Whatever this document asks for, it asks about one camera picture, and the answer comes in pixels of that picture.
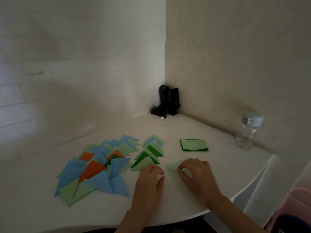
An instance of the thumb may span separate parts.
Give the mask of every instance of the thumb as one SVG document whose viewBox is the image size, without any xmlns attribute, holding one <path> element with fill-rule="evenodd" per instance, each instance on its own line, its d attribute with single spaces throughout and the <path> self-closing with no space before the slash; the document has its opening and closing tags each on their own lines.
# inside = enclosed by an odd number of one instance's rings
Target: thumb
<svg viewBox="0 0 311 233">
<path fill-rule="evenodd" d="M 164 180 L 165 180 L 165 176 L 162 176 L 156 186 L 156 190 L 160 196 L 162 196 L 162 193 L 163 193 Z"/>
</svg>

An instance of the orange paper triangle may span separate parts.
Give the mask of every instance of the orange paper triangle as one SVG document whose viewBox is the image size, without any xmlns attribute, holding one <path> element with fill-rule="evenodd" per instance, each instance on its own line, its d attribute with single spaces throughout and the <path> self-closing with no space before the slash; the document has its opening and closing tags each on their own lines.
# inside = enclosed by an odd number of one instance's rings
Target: orange paper triangle
<svg viewBox="0 0 311 233">
<path fill-rule="evenodd" d="M 93 158 L 93 156 L 94 156 L 94 154 L 91 154 L 91 153 L 88 153 L 88 152 L 84 152 L 81 155 L 80 159 L 88 162 L 88 161 L 91 160 L 91 158 Z"/>
<path fill-rule="evenodd" d="M 84 181 L 84 179 L 90 179 L 92 176 L 95 176 L 96 174 L 106 169 L 107 168 L 104 165 L 101 165 L 100 163 L 92 160 L 81 174 L 79 182 Z"/>
<path fill-rule="evenodd" d="M 107 161 L 111 159 L 111 157 L 116 154 L 118 155 L 120 158 L 124 158 L 123 155 L 120 153 L 120 151 L 116 150 L 115 152 L 113 152 L 111 155 L 109 155 L 106 159 Z"/>
</svg>

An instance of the hand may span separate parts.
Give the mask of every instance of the hand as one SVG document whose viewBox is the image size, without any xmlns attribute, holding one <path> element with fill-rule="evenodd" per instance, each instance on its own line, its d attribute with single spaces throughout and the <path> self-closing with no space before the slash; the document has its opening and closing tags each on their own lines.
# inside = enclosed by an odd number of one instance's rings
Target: hand
<svg viewBox="0 0 311 233">
<path fill-rule="evenodd" d="M 163 193 L 165 177 L 162 176 L 158 180 L 159 174 L 165 173 L 156 165 L 149 164 L 141 169 L 134 190 L 132 206 L 115 233 L 138 233 L 148 224 L 160 204 Z"/>
<path fill-rule="evenodd" d="M 183 168 L 191 172 L 192 178 L 185 174 Z M 186 186 L 208 209 L 211 210 L 215 203 L 224 198 L 207 161 L 187 159 L 178 166 L 177 172 Z"/>
</svg>

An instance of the tabletop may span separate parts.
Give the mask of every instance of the tabletop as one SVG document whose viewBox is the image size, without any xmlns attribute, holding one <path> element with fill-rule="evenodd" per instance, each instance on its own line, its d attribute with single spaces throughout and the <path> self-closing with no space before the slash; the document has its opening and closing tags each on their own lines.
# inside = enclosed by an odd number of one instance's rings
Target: tabletop
<svg viewBox="0 0 311 233">
<path fill-rule="evenodd" d="M 141 143 L 155 134 L 166 142 L 162 147 L 164 157 L 159 157 L 159 166 L 166 176 L 163 197 L 149 226 L 179 222 L 208 212 L 167 164 L 187 157 L 207 160 L 223 195 L 234 199 L 272 156 L 258 147 L 241 149 L 234 145 L 231 135 L 181 114 L 167 119 L 144 114 L 49 150 L 0 164 L 0 232 L 85 232 L 116 227 L 131 206 L 138 172 L 128 169 L 121 174 L 129 198 L 95 190 L 68 208 L 59 196 L 53 198 L 53 195 L 58 182 L 56 176 L 67 160 L 78 157 L 87 144 L 120 139 L 123 134 Z M 182 151 L 181 138 L 203 139 L 209 151 Z M 137 154 L 128 156 L 132 163 Z"/>
</svg>

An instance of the pink plastic object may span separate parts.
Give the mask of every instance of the pink plastic object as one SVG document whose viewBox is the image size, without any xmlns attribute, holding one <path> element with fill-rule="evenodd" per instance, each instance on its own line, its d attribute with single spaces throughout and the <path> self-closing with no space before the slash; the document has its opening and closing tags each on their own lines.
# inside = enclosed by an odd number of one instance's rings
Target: pink plastic object
<svg viewBox="0 0 311 233">
<path fill-rule="evenodd" d="M 277 218 L 282 214 L 294 215 L 311 225 L 311 190 L 296 186 L 272 216 L 272 221 L 266 227 L 267 232 L 272 231 Z"/>
</svg>

